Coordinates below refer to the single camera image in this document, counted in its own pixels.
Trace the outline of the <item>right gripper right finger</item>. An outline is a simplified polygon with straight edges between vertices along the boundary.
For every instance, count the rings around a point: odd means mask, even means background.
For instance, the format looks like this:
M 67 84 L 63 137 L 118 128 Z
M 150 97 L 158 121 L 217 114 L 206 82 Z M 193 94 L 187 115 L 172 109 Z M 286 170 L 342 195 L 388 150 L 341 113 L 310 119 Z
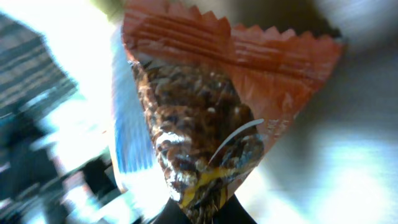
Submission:
M 257 224 L 233 195 L 213 216 L 214 224 Z

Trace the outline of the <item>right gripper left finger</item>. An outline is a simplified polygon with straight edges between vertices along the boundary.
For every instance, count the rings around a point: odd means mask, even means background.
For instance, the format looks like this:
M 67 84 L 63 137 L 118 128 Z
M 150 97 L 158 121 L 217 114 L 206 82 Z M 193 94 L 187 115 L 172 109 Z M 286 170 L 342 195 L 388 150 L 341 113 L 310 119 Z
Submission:
M 188 217 L 180 209 L 176 201 L 171 198 L 165 204 L 164 209 L 157 215 L 152 224 L 192 224 Z

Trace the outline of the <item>red Top chocolate bar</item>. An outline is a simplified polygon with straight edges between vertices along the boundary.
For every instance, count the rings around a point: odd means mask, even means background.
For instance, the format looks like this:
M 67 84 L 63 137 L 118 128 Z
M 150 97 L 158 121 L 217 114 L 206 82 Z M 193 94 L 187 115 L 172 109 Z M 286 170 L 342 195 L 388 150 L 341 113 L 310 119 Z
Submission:
M 192 223 L 213 222 L 343 48 L 327 35 L 231 26 L 164 0 L 127 2 L 122 38 L 152 152 Z

